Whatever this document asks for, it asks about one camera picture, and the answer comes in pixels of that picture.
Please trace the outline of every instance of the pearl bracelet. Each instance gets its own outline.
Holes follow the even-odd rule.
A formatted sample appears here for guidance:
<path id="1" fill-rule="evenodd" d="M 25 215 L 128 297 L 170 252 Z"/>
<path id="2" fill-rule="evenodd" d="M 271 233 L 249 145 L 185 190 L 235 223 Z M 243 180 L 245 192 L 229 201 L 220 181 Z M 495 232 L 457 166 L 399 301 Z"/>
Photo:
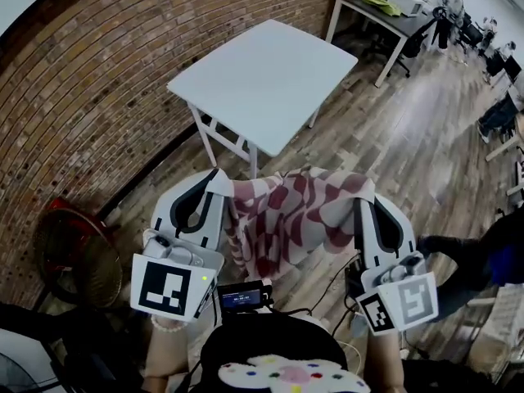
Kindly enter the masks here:
<path id="1" fill-rule="evenodd" d="M 153 326 L 156 329 L 165 333 L 175 333 L 178 332 L 180 329 L 184 329 L 187 326 L 187 323 L 180 323 L 176 327 L 164 327 L 160 323 L 158 323 L 154 314 L 151 315 L 151 322 L 153 323 Z"/>

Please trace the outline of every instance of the red and white checkered cloth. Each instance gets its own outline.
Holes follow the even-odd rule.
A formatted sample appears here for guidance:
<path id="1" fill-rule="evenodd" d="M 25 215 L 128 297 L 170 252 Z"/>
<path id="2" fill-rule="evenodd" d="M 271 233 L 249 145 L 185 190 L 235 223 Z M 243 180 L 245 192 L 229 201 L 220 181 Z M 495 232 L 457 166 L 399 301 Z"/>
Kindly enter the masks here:
<path id="1" fill-rule="evenodd" d="M 254 279 L 279 278 L 321 244 L 342 252 L 354 236 L 355 198 L 375 197 L 366 176 L 316 167 L 248 181 L 221 174 L 207 190 L 228 198 L 224 230 L 235 262 Z"/>

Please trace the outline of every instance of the floor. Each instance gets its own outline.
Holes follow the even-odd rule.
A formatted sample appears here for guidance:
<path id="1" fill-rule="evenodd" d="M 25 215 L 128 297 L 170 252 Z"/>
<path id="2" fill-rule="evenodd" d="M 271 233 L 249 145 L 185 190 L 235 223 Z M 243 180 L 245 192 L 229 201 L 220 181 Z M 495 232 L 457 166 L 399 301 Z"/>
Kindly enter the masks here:
<path id="1" fill-rule="evenodd" d="M 483 64 L 475 54 L 465 57 L 456 48 L 447 56 L 423 53 L 410 79 L 396 66 L 376 88 L 373 82 L 383 62 L 361 61 L 324 104 L 312 129 L 302 129 L 279 157 L 260 156 L 260 175 L 303 165 L 353 170 L 374 180 L 377 191 L 410 218 L 416 234 L 478 237 L 493 222 L 497 208 L 508 210 L 504 193 L 513 180 L 516 154 L 486 163 L 486 154 L 500 142 L 496 138 L 486 145 L 475 125 L 500 91 L 482 81 Z M 229 177 L 247 178 L 247 163 L 218 143 L 213 149 Z M 201 140 L 194 135 L 120 204 L 110 220 L 122 225 L 117 247 L 124 262 L 140 251 L 142 231 L 149 225 L 158 196 L 189 174 L 209 168 Z M 315 251 L 299 271 L 274 283 L 276 306 L 311 307 L 348 259 L 348 255 Z M 442 281 L 454 265 L 438 255 L 432 267 Z M 242 277 L 228 260 L 222 279 L 232 282 Z M 333 329 L 345 311 L 343 298 L 341 273 L 314 315 L 325 318 Z M 467 338 L 488 313 L 464 309 L 441 323 L 410 331 L 407 342 L 432 359 L 460 362 L 468 351 Z M 355 337 L 346 323 L 337 339 L 365 350 L 365 338 Z M 350 366 L 356 365 L 354 351 L 346 351 Z"/>

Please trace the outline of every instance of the white sneaker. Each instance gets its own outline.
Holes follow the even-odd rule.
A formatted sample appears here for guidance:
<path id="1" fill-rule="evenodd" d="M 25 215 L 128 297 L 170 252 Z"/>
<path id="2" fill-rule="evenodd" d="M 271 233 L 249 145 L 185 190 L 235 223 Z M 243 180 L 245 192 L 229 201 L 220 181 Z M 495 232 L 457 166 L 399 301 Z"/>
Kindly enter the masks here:
<path id="1" fill-rule="evenodd" d="M 489 135 L 484 135 L 481 131 L 481 125 L 478 123 L 477 121 L 477 131 L 478 133 L 481 135 L 481 138 L 482 138 L 482 141 L 485 142 L 486 144 L 488 142 L 490 142 L 490 136 Z"/>

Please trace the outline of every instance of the dark desk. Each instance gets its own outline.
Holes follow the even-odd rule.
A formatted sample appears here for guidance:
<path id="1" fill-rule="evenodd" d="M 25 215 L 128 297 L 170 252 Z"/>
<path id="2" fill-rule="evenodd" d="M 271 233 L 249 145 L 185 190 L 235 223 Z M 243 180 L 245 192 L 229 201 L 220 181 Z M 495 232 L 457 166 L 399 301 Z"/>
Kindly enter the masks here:
<path id="1" fill-rule="evenodd" d="M 329 28 L 327 30 L 326 41 L 331 42 L 333 39 L 333 34 L 337 28 L 338 16 L 341 13 L 342 6 L 350 7 L 351 9 L 361 13 L 366 16 L 373 22 L 378 23 L 384 28 L 390 30 L 394 34 L 399 36 L 399 43 L 397 43 L 395 50 L 390 56 L 390 59 L 387 61 L 384 69 L 378 76 L 375 86 L 378 88 L 381 87 L 384 78 L 387 76 L 391 67 L 395 63 L 396 58 L 399 56 L 404 44 L 408 38 L 413 35 L 418 29 L 424 26 L 427 22 L 430 21 L 430 17 L 421 14 L 417 17 L 407 17 L 401 15 L 399 17 L 388 16 L 386 13 L 381 11 L 375 6 L 367 4 L 362 0 L 336 0 L 335 7 L 333 8 L 333 13 L 331 20 L 329 22 Z"/>

